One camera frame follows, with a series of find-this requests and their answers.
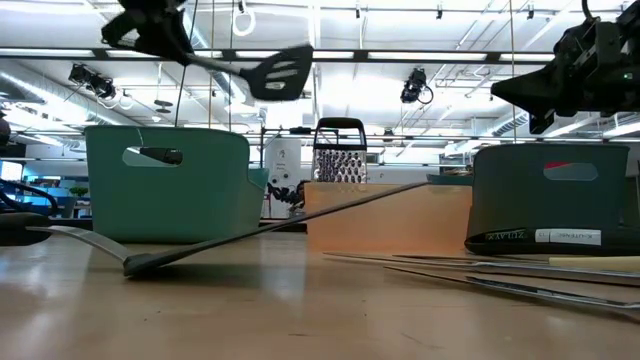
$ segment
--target teal plastic basket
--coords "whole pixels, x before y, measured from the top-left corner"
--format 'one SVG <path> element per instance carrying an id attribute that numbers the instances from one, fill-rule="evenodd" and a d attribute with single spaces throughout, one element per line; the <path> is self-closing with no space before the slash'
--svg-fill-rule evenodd
<path id="1" fill-rule="evenodd" d="M 249 142 L 219 130 L 85 129 L 93 228 L 120 242 L 196 243 L 258 227 L 268 170 L 249 170 Z M 179 165 L 132 147 L 182 152 Z"/>

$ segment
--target sticker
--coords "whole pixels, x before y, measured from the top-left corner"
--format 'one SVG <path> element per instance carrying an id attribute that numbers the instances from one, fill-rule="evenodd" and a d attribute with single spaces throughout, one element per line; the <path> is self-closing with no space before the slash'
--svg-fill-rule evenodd
<path id="1" fill-rule="evenodd" d="M 538 229 L 536 242 L 602 245 L 602 234 L 600 230 Z"/>

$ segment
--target table surface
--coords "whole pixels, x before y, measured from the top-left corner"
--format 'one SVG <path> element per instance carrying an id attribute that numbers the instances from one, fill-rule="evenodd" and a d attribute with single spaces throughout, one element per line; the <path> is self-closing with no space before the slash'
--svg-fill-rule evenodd
<path id="1" fill-rule="evenodd" d="M 0 358 L 587 360 L 640 351 L 637 323 L 330 260 L 309 254 L 299 234 L 212 249 L 151 278 L 121 270 L 65 238 L 0 248 Z M 640 299 L 640 289 L 563 289 Z"/>

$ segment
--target white ring handle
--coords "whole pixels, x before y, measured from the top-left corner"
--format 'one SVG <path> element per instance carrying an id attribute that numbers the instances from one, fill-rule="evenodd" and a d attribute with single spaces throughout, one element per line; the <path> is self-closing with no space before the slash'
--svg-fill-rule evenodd
<path id="1" fill-rule="evenodd" d="M 238 23 L 237 23 L 238 18 L 242 15 L 249 16 L 249 26 L 247 26 L 247 28 L 244 30 L 238 29 Z M 256 14 L 253 12 L 253 10 L 245 8 L 245 12 L 236 13 L 233 16 L 233 33 L 234 34 L 238 36 L 247 36 L 251 34 L 255 28 L 256 28 Z"/>

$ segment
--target cardboard box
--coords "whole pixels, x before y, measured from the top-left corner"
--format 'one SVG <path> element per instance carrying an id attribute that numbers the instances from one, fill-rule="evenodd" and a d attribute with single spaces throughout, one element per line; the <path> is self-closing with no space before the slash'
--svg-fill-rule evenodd
<path id="1" fill-rule="evenodd" d="M 399 185 L 308 183 L 305 210 L 373 195 Z M 464 251 L 470 186 L 426 185 L 307 223 L 312 252 L 453 255 Z"/>

